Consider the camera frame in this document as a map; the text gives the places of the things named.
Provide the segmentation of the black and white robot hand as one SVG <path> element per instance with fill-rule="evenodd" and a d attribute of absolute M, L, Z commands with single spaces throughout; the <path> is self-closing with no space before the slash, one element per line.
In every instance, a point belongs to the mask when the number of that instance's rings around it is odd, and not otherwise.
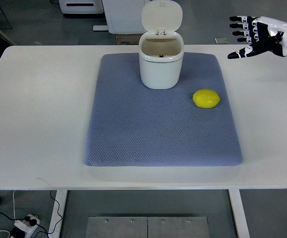
<path fill-rule="evenodd" d="M 287 56 L 287 23 L 268 17 L 231 16 L 232 34 L 238 36 L 238 42 L 249 45 L 228 55 L 228 59 L 240 59 L 257 56 L 265 52 Z"/>

